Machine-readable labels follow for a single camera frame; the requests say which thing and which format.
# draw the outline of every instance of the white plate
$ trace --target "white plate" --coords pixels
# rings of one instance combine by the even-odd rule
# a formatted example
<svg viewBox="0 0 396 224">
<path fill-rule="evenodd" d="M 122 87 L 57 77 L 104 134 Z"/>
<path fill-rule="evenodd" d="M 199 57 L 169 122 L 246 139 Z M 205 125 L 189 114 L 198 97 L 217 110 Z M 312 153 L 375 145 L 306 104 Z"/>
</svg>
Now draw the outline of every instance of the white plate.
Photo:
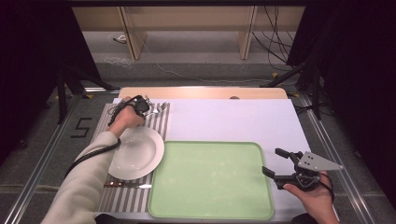
<svg viewBox="0 0 396 224">
<path fill-rule="evenodd" d="M 127 129 L 120 137 L 108 172 L 118 179 L 132 180 L 149 174 L 163 158 L 163 139 L 146 127 Z"/>
</svg>

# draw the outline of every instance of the striped placemat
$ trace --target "striped placemat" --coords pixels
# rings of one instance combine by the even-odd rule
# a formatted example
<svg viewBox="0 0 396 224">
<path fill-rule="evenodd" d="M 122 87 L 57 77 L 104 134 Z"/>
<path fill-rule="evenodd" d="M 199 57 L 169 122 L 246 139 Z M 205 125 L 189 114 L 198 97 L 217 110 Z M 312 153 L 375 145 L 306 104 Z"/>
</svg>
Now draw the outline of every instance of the striped placemat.
<svg viewBox="0 0 396 224">
<path fill-rule="evenodd" d="M 154 107 L 158 107 L 161 103 L 155 103 Z M 102 112 L 102 116 L 99 119 L 95 133 L 93 134 L 92 140 L 101 132 L 107 129 L 107 124 L 111 119 L 108 111 L 116 106 L 116 104 L 106 104 Z M 149 116 L 143 126 L 152 128 L 160 134 L 165 140 L 166 129 L 169 118 L 169 108 L 166 109 L 159 115 Z M 132 183 L 151 184 L 152 172 L 136 180 L 131 180 Z M 112 175 L 107 176 L 107 181 L 123 181 L 118 180 Z M 131 189 L 131 188 L 105 188 L 102 196 L 98 212 L 109 212 L 109 213 L 146 213 L 148 211 L 148 200 L 149 200 L 150 189 Z"/>
</svg>

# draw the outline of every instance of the metal rail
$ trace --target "metal rail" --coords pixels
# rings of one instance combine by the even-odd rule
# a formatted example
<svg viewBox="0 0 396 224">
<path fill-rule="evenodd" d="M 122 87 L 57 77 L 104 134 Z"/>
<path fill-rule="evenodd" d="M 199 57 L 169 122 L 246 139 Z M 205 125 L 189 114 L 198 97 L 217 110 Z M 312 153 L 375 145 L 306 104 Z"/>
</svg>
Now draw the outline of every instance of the metal rail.
<svg viewBox="0 0 396 224">
<path fill-rule="evenodd" d="M 300 95 L 303 106 L 311 105 L 311 101 L 309 100 L 307 93 L 301 92 Z M 342 171 L 338 171 L 336 173 L 338 175 L 338 178 L 340 179 L 342 186 L 344 187 L 346 195 L 348 196 L 353 208 L 355 209 L 355 213 L 358 216 L 360 222 L 375 224 L 375 219 L 369 211 L 366 201 L 363 199 L 358 187 L 353 182 L 349 171 L 347 170 L 347 166 L 344 165 L 340 156 L 338 155 L 337 150 L 332 144 L 332 140 L 330 139 L 329 135 L 327 135 L 326 129 L 324 128 L 321 120 L 317 120 L 317 117 L 315 116 L 313 111 L 308 110 L 307 112 L 308 117 L 310 118 L 312 125 L 314 126 L 329 159 L 344 166 L 344 169 Z"/>
<path fill-rule="evenodd" d="M 19 223 L 23 213 L 25 212 L 27 205 L 29 204 L 30 200 L 32 199 L 34 193 L 35 193 L 35 187 L 38 185 L 39 181 L 41 180 L 41 177 L 45 173 L 49 163 L 50 159 L 52 158 L 53 153 L 55 152 L 56 147 L 58 146 L 62 135 L 64 133 L 64 129 L 67 126 L 69 119 L 72 115 L 72 112 L 76 108 L 76 105 L 79 102 L 80 97 L 78 96 L 73 96 L 71 99 L 71 104 L 69 108 L 69 113 L 67 113 L 64 122 L 62 124 L 59 124 L 52 135 L 51 139 L 49 140 L 49 143 L 46 146 L 46 149 L 44 150 L 40 160 L 38 161 L 37 165 L 35 166 L 35 169 L 33 170 L 32 174 L 30 175 L 28 181 L 24 185 L 20 196 L 18 197 L 17 201 L 14 203 L 12 206 L 7 219 L 6 223 L 11 224 L 11 223 Z"/>
</svg>

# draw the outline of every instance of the white sleeve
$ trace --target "white sleeve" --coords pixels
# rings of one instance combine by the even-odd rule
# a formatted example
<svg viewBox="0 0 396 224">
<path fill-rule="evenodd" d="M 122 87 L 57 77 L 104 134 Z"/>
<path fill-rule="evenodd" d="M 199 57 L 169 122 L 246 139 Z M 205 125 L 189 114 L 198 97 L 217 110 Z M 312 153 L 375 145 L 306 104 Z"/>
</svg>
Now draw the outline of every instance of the white sleeve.
<svg viewBox="0 0 396 224">
<path fill-rule="evenodd" d="M 112 146 L 118 141 L 111 132 L 99 133 L 78 156 Z M 114 150 L 91 157 L 77 165 L 66 177 L 42 223 L 95 223 L 103 185 Z"/>
</svg>

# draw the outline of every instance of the wooden cabinet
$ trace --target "wooden cabinet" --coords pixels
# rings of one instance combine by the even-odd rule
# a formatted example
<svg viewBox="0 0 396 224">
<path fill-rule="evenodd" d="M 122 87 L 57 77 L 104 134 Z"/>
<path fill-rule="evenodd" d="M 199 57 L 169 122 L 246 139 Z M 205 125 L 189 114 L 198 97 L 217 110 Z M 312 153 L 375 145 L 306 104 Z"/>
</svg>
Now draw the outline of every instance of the wooden cabinet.
<svg viewBox="0 0 396 224">
<path fill-rule="evenodd" d="M 138 60 L 149 31 L 235 31 L 241 59 L 251 32 L 297 31 L 304 7 L 73 7 L 82 31 L 123 31 Z"/>
</svg>

